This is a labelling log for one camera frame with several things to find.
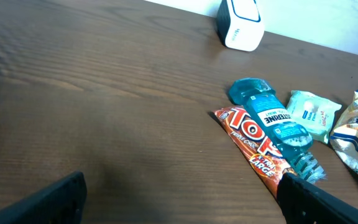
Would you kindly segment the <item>white barcode scanner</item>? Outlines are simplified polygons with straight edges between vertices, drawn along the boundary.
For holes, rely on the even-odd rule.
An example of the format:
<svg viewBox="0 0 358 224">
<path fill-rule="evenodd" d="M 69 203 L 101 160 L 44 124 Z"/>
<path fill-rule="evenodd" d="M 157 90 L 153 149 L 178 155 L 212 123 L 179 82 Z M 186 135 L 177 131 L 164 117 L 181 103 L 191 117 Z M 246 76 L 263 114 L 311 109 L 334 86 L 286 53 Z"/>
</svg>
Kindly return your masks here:
<svg viewBox="0 0 358 224">
<path fill-rule="evenodd" d="M 216 28 L 224 46 L 246 52 L 259 46 L 265 32 L 256 0 L 222 0 Z"/>
</svg>

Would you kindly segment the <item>mint green wipes packet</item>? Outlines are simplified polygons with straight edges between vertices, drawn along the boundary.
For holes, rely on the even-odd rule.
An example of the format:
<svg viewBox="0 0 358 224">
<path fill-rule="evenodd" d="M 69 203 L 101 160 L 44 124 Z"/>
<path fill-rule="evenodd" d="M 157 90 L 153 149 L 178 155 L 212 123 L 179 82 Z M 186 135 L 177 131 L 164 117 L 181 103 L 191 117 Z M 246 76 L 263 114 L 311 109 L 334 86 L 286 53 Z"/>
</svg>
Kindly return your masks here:
<svg viewBox="0 0 358 224">
<path fill-rule="evenodd" d="M 306 128 L 314 140 L 327 144 L 335 112 L 341 107 L 340 104 L 311 92 L 292 90 L 287 111 L 298 124 Z"/>
</svg>

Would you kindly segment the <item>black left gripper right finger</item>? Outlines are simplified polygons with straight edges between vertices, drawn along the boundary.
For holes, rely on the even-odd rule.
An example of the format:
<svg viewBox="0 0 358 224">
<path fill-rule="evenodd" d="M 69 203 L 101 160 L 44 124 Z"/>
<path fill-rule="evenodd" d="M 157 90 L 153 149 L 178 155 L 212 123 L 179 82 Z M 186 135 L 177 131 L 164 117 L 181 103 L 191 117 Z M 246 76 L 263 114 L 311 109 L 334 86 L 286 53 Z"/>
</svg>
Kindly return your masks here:
<svg viewBox="0 0 358 224">
<path fill-rule="evenodd" d="M 358 224 L 358 209 L 289 172 L 279 182 L 277 202 L 287 223 Z"/>
</svg>

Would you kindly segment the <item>red chocolate bar wrapper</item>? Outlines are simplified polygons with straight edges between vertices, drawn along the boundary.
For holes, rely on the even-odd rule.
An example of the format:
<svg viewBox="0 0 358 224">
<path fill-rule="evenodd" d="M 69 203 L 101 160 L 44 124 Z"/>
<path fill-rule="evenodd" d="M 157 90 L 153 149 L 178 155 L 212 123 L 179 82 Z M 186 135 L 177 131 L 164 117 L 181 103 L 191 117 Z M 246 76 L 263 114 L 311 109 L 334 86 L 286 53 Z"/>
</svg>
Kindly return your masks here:
<svg viewBox="0 0 358 224">
<path fill-rule="evenodd" d="M 215 117 L 244 155 L 251 168 L 276 197 L 284 173 L 294 173 L 281 152 L 243 106 L 214 111 Z"/>
</svg>

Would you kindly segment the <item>teal mouthwash bottle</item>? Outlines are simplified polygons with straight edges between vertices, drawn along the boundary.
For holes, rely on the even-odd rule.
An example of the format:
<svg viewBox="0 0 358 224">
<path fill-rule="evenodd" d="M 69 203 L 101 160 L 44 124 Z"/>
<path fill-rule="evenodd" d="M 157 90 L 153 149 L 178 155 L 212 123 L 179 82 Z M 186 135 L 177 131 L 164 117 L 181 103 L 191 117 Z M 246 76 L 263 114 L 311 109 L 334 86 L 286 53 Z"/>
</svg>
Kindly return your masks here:
<svg viewBox="0 0 358 224">
<path fill-rule="evenodd" d="M 313 145 L 311 134 L 292 118 L 267 81 L 236 80 L 228 94 L 234 104 L 242 105 L 251 115 L 300 178 L 313 184 L 326 177 L 322 166 L 308 151 Z"/>
</svg>

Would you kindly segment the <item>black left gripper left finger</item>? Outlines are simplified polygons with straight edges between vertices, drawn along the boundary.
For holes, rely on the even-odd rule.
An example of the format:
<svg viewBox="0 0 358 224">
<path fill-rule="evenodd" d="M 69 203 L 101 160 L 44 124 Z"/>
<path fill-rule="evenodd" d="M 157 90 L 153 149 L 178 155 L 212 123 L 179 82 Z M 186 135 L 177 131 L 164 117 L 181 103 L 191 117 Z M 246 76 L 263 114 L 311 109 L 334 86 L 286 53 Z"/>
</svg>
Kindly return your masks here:
<svg viewBox="0 0 358 224">
<path fill-rule="evenodd" d="M 86 196 L 84 174 L 76 171 L 0 210 L 0 224 L 79 224 Z"/>
</svg>

